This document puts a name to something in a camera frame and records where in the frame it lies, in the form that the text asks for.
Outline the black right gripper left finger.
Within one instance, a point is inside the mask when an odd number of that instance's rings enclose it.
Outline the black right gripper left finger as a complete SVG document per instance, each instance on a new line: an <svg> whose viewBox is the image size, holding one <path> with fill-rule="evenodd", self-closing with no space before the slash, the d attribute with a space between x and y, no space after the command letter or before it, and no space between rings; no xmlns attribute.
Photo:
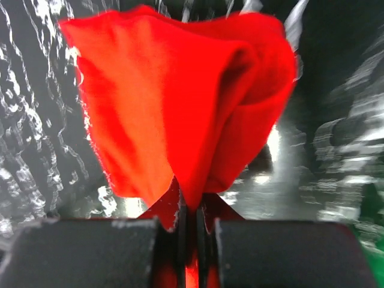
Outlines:
<svg viewBox="0 0 384 288"><path fill-rule="evenodd" d="M151 287L185 287L187 208L176 179L139 219L158 221Z"/></svg>

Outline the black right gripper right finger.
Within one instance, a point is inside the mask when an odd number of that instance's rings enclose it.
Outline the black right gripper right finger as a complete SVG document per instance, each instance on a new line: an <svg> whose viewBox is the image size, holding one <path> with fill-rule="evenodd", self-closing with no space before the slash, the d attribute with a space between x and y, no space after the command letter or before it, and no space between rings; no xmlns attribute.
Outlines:
<svg viewBox="0 0 384 288"><path fill-rule="evenodd" d="M217 220L243 220L219 195L204 194L196 214L197 265L199 287L220 287L218 248L215 237Z"/></svg>

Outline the red t shirt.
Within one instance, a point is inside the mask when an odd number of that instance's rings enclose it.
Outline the red t shirt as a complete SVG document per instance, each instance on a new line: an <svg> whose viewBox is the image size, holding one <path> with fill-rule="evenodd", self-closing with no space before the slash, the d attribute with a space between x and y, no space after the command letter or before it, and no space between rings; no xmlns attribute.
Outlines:
<svg viewBox="0 0 384 288"><path fill-rule="evenodd" d="M283 24L262 13L183 23L147 6L63 20L113 192L187 206L228 189L265 146L295 87Z"/></svg>

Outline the black marbled table mat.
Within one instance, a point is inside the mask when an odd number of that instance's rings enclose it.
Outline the black marbled table mat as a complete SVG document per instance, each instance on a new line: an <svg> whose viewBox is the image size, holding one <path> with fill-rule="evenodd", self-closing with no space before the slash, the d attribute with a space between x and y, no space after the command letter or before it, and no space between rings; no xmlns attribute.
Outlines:
<svg viewBox="0 0 384 288"><path fill-rule="evenodd" d="M383 191L383 2L240 6L286 25L302 74L263 157L222 198L251 219L356 222L362 187ZM77 54L58 27L119 7L1 2L1 250L39 218L134 218L146 208L108 186L77 90Z"/></svg>

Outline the green plastic tray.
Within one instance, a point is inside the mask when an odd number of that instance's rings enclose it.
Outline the green plastic tray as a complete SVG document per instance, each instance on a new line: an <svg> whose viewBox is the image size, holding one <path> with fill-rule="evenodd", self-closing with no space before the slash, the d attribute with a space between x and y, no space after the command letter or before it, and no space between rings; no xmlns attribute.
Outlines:
<svg viewBox="0 0 384 288"><path fill-rule="evenodd" d="M378 191L374 184L365 184L359 208L353 229L379 287L383 287L383 191Z"/></svg>

